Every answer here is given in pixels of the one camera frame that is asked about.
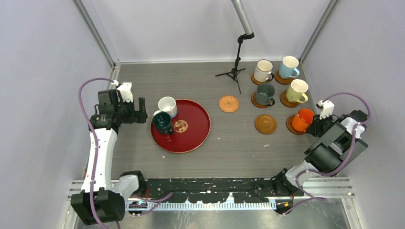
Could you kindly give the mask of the orange cup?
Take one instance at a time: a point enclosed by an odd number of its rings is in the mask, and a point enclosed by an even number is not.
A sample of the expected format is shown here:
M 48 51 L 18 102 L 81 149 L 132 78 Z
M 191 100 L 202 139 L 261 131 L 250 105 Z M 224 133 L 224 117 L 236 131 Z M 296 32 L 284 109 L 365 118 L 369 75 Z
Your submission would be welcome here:
M 313 123 L 315 113 L 308 108 L 301 108 L 293 117 L 292 127 L 298 132 L 306 132 Z

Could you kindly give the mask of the dark teal cup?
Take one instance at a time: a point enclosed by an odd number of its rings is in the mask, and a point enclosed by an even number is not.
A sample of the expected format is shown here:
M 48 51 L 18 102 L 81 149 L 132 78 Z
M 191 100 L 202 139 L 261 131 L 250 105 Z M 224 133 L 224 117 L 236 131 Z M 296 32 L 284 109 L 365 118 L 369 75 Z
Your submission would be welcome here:
M 171 116 L 167 112 L 156 111 L 153 115 L 152 124 L 163 135 L 174 134 Z

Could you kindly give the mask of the wooden coaster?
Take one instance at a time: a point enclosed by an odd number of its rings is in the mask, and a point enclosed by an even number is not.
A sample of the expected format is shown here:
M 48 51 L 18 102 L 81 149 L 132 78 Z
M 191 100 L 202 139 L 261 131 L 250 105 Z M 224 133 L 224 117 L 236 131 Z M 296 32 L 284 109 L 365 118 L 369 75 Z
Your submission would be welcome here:
M 259 103 L 256 102 L 256 94 L 255 93 L 252 93 L 252 95 L 251 95 L 251 102 L 255 107 L 258 107 L 258 108 L 267 108 L 267 107 L 273 106 L 275 104 L 274 98 L 270 98 L 270 103 L 269 104 L 260 105 Z
M 262 114 L 255 119 L 255 128 L 258 132 L 269 135 L 276 131 L 277 122 L 274 117 Z
M 254 84 L 256 84 L 256 85 L 260 85 L 260 84 L 262 84 L 262 83 L 269 83 L 269 82 L 272 81 L 273 79 L 274 79 L 274 75 L 273 75 L 273 74 L 270 74 L 270 78 L 268 78 L 268 79 L 267 79 L 266 81 L 264 81 L 264 82 L 260 82 L 260 81 L 258 81 L 258 80 L 255 79 L 254 73 L 251 74 L 251 81 L 252 81 Z
M 286 127 L 289 130 L 289 132 L 295 134 L 295 135 L 304 135 L 306 132 L 300 132 L 297 131 L 293 126 L 292 126 L 292 120 L 295 116 L 291 115 L 287 120 L 286 120 Z
M 279 71 L 277 71 L 276 74 L 275 74 L 275 80 L 276 80 L 279 84 L 282 84 L 282 85 L 291 84 L 294 79 L 295 79 L 295 78 L 287 78 L 287 79 L 282 78 L 282 77 L 280 76 L 280 74 L 279 74 Z
M 297 107 L 297 106 L 300 105 L 299 102 L 289 102 L 288 99 L 287 99 L 287 97 L 286 97 L 286 94 L 287 94 L 287 91 L 285 90 L 285 91 L 283 91 L 283 92 L 281 93 L 281 95 L 280 95 L 280 97 L 279 97 L 280 102 L 281 102 L 284 106 L 289 107 L 289 108 L 294 108 L 294 107 Z

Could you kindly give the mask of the yellow mug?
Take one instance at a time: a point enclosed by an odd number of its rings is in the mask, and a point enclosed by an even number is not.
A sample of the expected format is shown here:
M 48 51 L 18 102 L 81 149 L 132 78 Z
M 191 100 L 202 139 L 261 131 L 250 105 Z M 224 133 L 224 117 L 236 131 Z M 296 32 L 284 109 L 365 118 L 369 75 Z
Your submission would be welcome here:
M 305 103 L 309 100 L 306 95 L 309 85 L 301 79 L 295 79 L 291 82 L 286 92 L 286 99 L 291 103 Z

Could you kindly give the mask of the red round tray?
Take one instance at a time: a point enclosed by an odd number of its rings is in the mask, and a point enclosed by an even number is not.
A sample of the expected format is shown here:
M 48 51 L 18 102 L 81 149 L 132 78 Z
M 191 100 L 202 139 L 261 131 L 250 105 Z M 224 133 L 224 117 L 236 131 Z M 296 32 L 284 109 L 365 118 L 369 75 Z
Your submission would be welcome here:
M 155 143 L 171 153 L 187 153 L 197 149 L 207 139 L 211 120 L 206 109 L 188 99 L 177 99 L 177 115 L 172 119 L 174 134 L 164 135 L 153 122 L 150 132 Z

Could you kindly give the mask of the dark green cup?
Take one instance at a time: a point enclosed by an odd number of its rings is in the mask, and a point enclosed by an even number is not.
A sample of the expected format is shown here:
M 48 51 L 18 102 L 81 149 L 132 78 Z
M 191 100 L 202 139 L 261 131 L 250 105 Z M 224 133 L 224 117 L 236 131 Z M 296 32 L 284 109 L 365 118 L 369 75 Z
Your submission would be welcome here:
M 262 106 L 273 106 L 275 104 L 275 88 L 269 83 L 262 83 L 257 86 L 255 92 L 255 102 Z

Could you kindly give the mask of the light blue mug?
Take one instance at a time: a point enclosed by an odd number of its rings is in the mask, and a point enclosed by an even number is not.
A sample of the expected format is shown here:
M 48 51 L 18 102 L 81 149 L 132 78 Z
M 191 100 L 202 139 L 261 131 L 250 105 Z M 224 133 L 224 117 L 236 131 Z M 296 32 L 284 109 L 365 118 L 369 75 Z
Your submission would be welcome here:
M 298 69 L 299 60 L 294 56 L 286 56 L 283 58 L 279 68 L 279 75 L 282 79 L 296 78 L 300 75 Z

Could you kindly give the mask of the white cup brown rim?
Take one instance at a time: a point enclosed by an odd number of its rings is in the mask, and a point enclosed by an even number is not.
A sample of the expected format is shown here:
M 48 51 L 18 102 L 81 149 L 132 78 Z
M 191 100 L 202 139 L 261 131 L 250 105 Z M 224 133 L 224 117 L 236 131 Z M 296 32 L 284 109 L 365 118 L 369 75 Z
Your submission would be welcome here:
M 266 60 L 266 59 L 262 59 L 256 63 L 254 77 L 256 80 L 258 80 L 260 82 L 264 82 L 268 78 L 270 78 L 270 74 L 274 75 L 274 73 L 272 71 L 273 71 L 272 62 L 269 60 Z

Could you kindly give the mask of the woven rattan coaster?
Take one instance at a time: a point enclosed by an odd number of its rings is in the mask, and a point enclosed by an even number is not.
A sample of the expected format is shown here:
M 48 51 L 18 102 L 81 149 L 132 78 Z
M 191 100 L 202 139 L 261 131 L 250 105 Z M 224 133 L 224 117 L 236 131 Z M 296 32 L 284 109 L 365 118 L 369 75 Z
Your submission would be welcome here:
M 226 113 L 235 112 L 239 107 L 239 101 L 230 95 L 223 96 L 218 102 L 219 108 Z

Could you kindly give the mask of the microphone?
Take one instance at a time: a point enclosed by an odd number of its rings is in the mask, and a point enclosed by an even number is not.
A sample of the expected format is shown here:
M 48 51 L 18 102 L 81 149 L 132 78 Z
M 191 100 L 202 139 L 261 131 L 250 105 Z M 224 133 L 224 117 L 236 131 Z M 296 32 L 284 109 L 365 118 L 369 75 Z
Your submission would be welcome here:
M 245 70 L 245 68 L 238 69 L 238 65 L 241 60 L 241 58 L 240 58 L 241 46 L 242 46 L 244 40 L 250 40 L 250 39 L 254 38 L 255 34 L 251 27 L 250 21 L 248 19 L 248 16 L 247 16 L 247 13 L 245 11 L 242 1 L 241 0 L 231 0 L 231 2 L 235 8 L 237 16 L 238 16 L 245 32 L 244 32 L 244 34 L 240 35 L 237 39 L 238 50 L 237 50 L 236 59 L 234 62 L 234 67 L 231 69 L 230 72 L 217 74 L 216 77 L 223 76 L 223 75 L 227 75 L 228 77 L 230 77 L 233 81 L 235 81 L 237 83 L 239 93 L 241 94 L 241 88 L 240 88 L 240 84 L 238 81 L 238 75 L 241 71 Z

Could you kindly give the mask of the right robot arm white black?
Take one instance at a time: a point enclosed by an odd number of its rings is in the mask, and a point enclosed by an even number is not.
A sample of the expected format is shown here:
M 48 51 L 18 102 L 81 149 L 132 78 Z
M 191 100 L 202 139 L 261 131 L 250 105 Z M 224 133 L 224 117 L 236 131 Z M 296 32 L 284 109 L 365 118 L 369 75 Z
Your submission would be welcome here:
M 352 127 L 367 120 L 368 115 L 361 110 L 333 117 L 320 119 L 312 116 L 313 122 L 306 132 L 319 139 L 304 154 L 304 161 L 298 166 L 281 170 L 273 181 L 273 191 L 279 196 L 295 193 L 308 179 L 335 171 L 345 160 L 352 143 Z

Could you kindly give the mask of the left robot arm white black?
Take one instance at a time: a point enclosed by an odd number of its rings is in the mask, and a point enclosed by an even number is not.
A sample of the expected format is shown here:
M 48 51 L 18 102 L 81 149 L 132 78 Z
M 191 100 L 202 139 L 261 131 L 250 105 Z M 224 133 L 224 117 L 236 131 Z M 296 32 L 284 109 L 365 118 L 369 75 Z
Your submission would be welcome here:
M 71 196 L 71 206 L 85 225 L 121 221 L 131 195 L 142 197 L 147 190 L 139 170 L 124 172 L 113 185 L 111 168 L 113 150 L 122 124 L 144 124 L 148 118 L 145 99 L 139 98 L 135 110 L 133 98 L 118 89 L 98 92 L 95 114 L 89 118 L 91 150 L 87 174 L 78 194 Z

